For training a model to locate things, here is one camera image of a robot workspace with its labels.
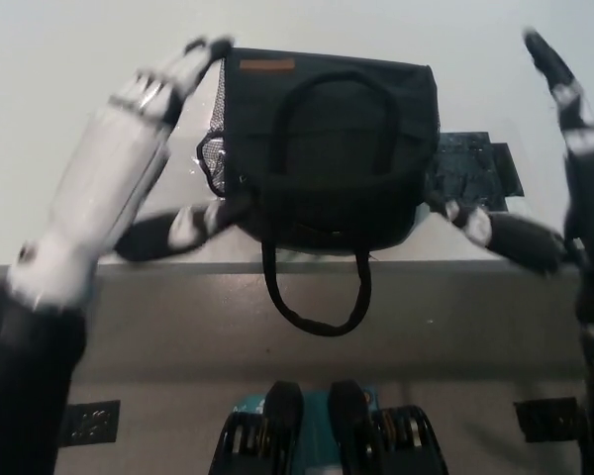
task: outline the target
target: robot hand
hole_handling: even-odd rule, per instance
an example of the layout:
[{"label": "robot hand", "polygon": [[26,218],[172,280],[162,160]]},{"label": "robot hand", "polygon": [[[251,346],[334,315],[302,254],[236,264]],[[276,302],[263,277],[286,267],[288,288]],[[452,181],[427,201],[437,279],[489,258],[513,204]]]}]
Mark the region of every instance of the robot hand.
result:
[{"label": "robot hand", "polygon": [[205,73],[231,49],[199,39],[159,67],[143,69],[98,109],[50,205],[46,231],[25,244],[7,287],[18,301],[79,308],[99,258],[135,219],[168,159],[166,142]]},{"label": "robot hand", "polygon": [[594,270],[594,115],[574,74],[541,35],[528,31],[525,43],[556,103],[565,140],[570,195],[565,239],[576,239],[579,250],[584,250],[579,266]]}]

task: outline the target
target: mesh pocket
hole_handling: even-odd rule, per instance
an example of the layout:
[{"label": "mesh pocket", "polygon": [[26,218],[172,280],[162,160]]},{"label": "mesh pocket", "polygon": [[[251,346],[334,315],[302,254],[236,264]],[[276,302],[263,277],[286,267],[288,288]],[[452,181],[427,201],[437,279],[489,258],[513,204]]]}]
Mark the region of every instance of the mesh pocket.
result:
[{"label": "mesh pocket", "polygon": [[214,103],[214,112],[209,122],[209,132],[198,144],[196,154],[200,168],[207,176],[209,188],[220,197],[225,196],[225,159],[223,142],[225,126],[225,62],[220,66],[220,80]]}]

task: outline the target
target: robot finger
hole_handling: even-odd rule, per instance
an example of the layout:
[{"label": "robot finger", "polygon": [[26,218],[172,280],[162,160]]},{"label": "robot finger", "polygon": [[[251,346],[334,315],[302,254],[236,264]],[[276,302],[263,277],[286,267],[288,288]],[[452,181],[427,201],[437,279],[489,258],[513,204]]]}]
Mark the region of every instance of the robot finger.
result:
[{"label": "robot finger", "polygon": [[569,86],[574,82],[574,74],[567,67],[565,61],[538,32],[526,30],[524,32],[524,43],[533,57],[535,67],[547,80],[550,91],[558,85]]},{"label": "robot finger", "polygon": [[233,46],[231,38],[219,38],[204,46],[194,41],[183,56],[163,70],[163,75],[176,84],[183,99],[194,93],[211,65],[224,58]]},{"label": "robot finger", "polygon": [[[185,50],[193,50],[196,48],[204,48],[207,41],[204,38],[197,38],[190,42]],[[177,51],[171,54],[167,59],[161,61],[156,67],[140,68],[135,77],[126,82],[123,87],[117,91],[117,96],[124,97],[128,100],[135,101],[143,96],[148,85],[151,83],[150,78],[155,77],[158,71],[168,71],[180,62],[184,56],[184,51]]]},{"label": "robot finger", "polygon": [[535,67],[544,75],[558,110],[558,123],[568,155],[594,154],[594,114],[583,88],[558,53],[535,31],[524,36]]},{"label": "robot finger", "polygon": [[130,226],[115,251],[125,260],[146,262],[195,250],[244,219],[251,204],[248,197],[230,198],[146,218]]}]

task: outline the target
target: orange label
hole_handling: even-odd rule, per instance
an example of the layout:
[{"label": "orange label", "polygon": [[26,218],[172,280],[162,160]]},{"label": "orange label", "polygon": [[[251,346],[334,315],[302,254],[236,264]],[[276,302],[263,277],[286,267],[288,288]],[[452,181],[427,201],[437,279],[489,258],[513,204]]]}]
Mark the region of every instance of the orange label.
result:
[{"label": "orange label", "polygon": [[292,71],[295,59],[242,59],[240,69],[247,71]]}]

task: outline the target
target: gray wall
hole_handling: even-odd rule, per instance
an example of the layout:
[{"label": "gray wall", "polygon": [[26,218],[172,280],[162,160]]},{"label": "gray wall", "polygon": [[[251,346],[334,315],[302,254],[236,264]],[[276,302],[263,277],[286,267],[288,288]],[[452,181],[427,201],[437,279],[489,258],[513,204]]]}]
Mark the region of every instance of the gray wall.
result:
[{"label": "gray wall", "polygon": [[[281,277],[304,315],[340,322],[352,275]],[[59,474],[203,474],[233,403],[277,379],[327,387],[353,377],[383,405],[420,404],[453,474],[576,473],[573,445],[528,446],[512,403],[581,391],[576,279],[520,272],[374,276],[354,333],[291,328],[258,275],[104,279],[74,402],[121,399],[119,439],[63,449]]]}]

